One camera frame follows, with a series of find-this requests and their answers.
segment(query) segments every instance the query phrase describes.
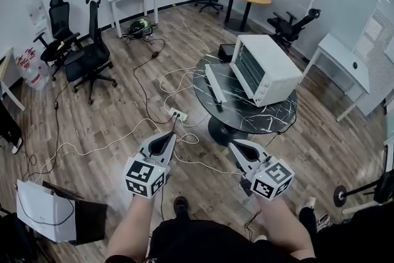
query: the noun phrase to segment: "power strip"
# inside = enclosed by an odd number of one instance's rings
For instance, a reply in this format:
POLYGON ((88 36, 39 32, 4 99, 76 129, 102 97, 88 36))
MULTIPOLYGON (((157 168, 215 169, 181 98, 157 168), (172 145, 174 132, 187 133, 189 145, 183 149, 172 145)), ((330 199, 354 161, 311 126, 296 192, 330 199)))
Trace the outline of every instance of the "power strip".
POLYGON ((179 115, 180 115, 180 116, 179 116, 179 119, 180 119, 182 122, 185 122, 185 121, 187 120, 187 114, 185 114, 184 112, 181 112, 181 111, 177 110, 176 108, 171 108, 171 109, 168 111, 168 114, 170 114, 171 116, 176 116, 177 114, 179 114, 179 115))

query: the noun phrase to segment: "black marble table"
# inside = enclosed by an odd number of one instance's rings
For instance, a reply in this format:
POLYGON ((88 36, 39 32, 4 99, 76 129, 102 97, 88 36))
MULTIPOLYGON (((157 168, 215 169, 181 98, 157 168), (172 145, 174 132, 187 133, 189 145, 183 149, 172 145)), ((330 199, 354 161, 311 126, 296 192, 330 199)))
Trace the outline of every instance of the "black marble table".
POLYGON ((246 139, 248 134, 269 134, 280 131, 291 123, 297 110, 297 93, 294 90, 287 100, 258 108, 248 99, 228 63, 217 54, 205 55, 196 66, 193 85, 198 100, 212 115, 208 130, 219 144, 227 146, 233 139, 246 139), (210 63, 219 86, 227 99, 217 103, 205 75, 205 65, 210 63))

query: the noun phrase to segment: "shoe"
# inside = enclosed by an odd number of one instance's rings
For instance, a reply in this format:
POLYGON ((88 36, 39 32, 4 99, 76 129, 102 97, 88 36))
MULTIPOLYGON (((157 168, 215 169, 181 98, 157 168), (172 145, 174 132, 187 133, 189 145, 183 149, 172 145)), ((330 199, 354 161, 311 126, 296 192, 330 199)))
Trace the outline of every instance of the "shoe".
POLYGON ((254 241, 253 243, 256 243, 260 240, 267 240, 267 237, 265 235, 259 235, 254 241))
POLYGON ((16 146, 14 146, 13 149, 12 149, 12 153, 13 153, 14 155, 16 155, 17 152, 19 151, 19 148, 20 148, 22 145, 23 145, 23 139, 22 139, 22 138, 19 138, 18 144, 17 144, 16 146))
POLYGON ((330 215, 325 214, 321 216, 316 224, 318 232, 324 228, 327 228, 330 226, 330 215))
POLYGON ((314 209, 315 208, 315 204, 316 204, 316 198, 315 197, 310 197, 305 204, 299 204, 298 205, 297 210, 295 211, 295 214, 297 216, 299 216, 300 212, 301 212, 301 210, 303 208, 312 208, 312 209, 314 209))
POLYGON ((188 216, 189 211, 189 202, 183 196, 178 196, 174 201, 174 213, 177 217, 184 216, 185 214, 188 216))

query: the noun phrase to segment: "person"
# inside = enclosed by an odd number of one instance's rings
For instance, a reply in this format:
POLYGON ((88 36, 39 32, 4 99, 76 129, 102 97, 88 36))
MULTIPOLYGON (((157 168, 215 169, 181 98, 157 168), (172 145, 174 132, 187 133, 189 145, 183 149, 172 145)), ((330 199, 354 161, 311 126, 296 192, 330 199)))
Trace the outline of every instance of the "person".
POLYGON ((362 209, 341 224, 316 222, 311 199, 299 213, 299 220, 311 236, 319 262, 384 262, 392 247, 394 202, 362 209))
POLYGON ((0 87, 0 135, 3 136, 6 141, 14 145, 12 153, 16 155, 19 148, 23 145, 22 131, 11 117, 10 113, 8 113, 6 107, 1 101, 1 96, 2 90, 0 87))
POLYGON ((305 227, 277 197, 256 196, 269 240, 252 243, 233 229, 213 221, 191 220, 188 201, 174 201, 175 219, 162 222, 151 237, 154 199, 135 195, 107 247, 106 263, 140 262, 309 262, 315 261, 305 227))

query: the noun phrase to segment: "floor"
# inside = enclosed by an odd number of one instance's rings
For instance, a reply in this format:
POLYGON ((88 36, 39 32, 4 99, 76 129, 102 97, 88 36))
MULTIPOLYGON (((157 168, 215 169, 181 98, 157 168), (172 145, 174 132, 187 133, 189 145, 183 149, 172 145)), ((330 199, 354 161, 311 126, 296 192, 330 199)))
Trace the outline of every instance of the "floor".
MULTIPOLYGON (((236 36, 223 28, 224 13, 219 16, 213 11, 199 14, 193 5, 178 7, 178 10, 190 31, 202 39, 210 51, 217 50, 220 43, 235 42, 236 36)), ((166 121, 168 116, 163 103, 167 94, 159 88, 161 77, 168 71, 195 66, 207 52, 205 46, 187 32, 173 8, 160 11, 159 21, 154 37, 165 39, 166 46, 157 59, 137 70, 137 76, 147 91, 151 115, 157 120, 166 121)), ((128 25, 125 23, 122 27, 126 29, 128 25)), ((258 26, 252 26, 256 32, 261 32, 258 26)), ((107 82, 97 83, 92 106, 87 104, 87 86, 75 94, 70 85, 58 99, 60 144, 70 142, 81 153, 102 148, 121 138, 147 117, 143 92, 132 70, 149 59, 162 45, 161 41, 156 41, 153 46, 142 41, 127 45, 117 38, 112 29, 104 31, 103 38, 111 51, 114 65, 106 73, 118 81, 118 86, 113 88, 107 82)), ((298 53, 291 53, 291 58, 301 70, 306 67, 306 62, 298 53)), ((179 71, 168 76, 164 87, 175 90, 183 74, 184 71, 179 71)), ((183 86, 190 83, 190 75, 187 75, 183 86)), ((30 166, 30 171, 39 171, 55 152, 57 126, 53 104, 65 84, 64 74, 60 73, 56 82, 49 82, 40 92, 25 84, 17 86, 14 92, 26 105, 24 113, 18 111, 9 100, 4 101, 23 131, 23 151, 26 150, 29 155, 34 153, 37 157, 37 164, 30 166)), ((293 211, 301 201, 313 195, 318 199, 318 215, 328 212, 334 221, 340 222, 344 216, 332 201, 337 185, 355 188, 376 180, 383 171, 384 109, 378 107, 367 118, 356 109, 337 123, 336 116, 350 105, 350 100, 315 67, 297 87, 297 93, 297 122, 285 134, 276 137, 267 150, 277 158, 286 160, 295 171, 295 179, 285 196, 293 211)), ((188 113, 189 124, 198 123, 206 115, 192 89, 171 97, 168 105, 188 113)), ((207 124, 208 119, 197 127, 176 125, 175 131, 179 137, 189 132, 199 137, 198 145, 177 144, 175 151, 179 158, 236 172, 229 160, 228 150, 210 138, 207 124)), ((172 124, 161 128, 168 131, 172 124)), ((54 171, 42 178, 76 191, 87 200, 106 203, 109 208, 105 240, 77 247, 66 243, 47 244, 48 252, 57 262, 103 262, 108 237, 126 213, 130 202, 120 187, 119 175, 127 158, 135 153, 141 141, 156 132, 153 124, 143 122, 131 136, 105 150, 87 156, 79 156, 70 145, 59 150, 54 171)), ((273 136, 257 136, 254 141, 266 146, 273 136)), ((2 139, 0 145, 0 202, 3 207, 15 211, 14 183, 26 172, 26 156, 23 152, 17 156, 10 154, 10 145, 2 139)), ((244 234, 244 223, 256 213, 257 203, 238 188, 238 182, 237 175, 222 175, 200 164, 173 160, 171 178, 164 189, 164 217, 170 219, 174 216, 172 202, 176 196, 184 195, 190 200, 194 218, 211 219, 244 234)), ((346 206, 360 204, 368 198, 371 196, 351 197, 346 206)), ((159 195, 155 202, 152 230, 161 222, 160 203, 159 195)), ((251 229, 254 235, 264 233, 261 218, 252 223, 251 229)))

